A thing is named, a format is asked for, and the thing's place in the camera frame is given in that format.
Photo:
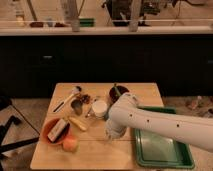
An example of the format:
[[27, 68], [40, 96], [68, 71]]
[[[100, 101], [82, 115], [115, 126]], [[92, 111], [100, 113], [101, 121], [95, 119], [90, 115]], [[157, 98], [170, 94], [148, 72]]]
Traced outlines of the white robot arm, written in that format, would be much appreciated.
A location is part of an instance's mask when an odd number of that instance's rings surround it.
[[153, 112], [139, 108], [132, 93], [124, 93], [111, 106], [106, 133], [122, 137], [128, 127], [150, 131], [213, 153], [213, 119]]

